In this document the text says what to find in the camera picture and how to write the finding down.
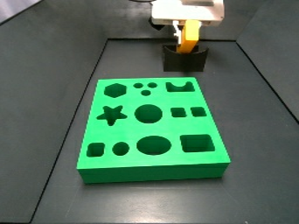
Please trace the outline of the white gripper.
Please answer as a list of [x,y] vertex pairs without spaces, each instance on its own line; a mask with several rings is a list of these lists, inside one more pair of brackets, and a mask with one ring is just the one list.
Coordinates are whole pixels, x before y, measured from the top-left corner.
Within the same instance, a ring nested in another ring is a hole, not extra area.
[[157,25],[173,25],[178,45],[185,41],[185,22],[199,20],[203,26],[218,26],[225,18],[223,0],[155,0],[153,21]]

